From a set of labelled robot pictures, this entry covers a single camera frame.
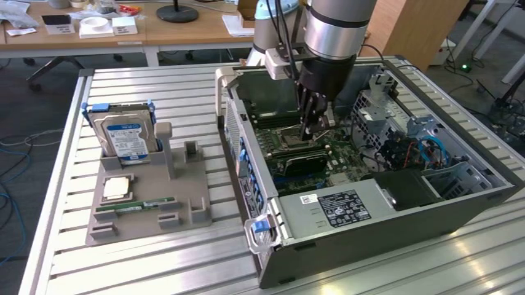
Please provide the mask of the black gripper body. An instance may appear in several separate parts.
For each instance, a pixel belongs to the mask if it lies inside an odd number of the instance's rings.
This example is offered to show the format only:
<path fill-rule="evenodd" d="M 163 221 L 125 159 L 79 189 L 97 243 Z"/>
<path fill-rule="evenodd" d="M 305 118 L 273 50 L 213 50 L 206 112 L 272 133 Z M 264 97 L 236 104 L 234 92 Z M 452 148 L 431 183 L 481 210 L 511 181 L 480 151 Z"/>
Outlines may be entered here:
<path fill-rule="evenodd" d="M 298 94 L 320 93 L 334 101 L 346 84 L 356 63 L 356 55 L 345 60 L 314 58 L 304 60 L 300 72 Z"/>

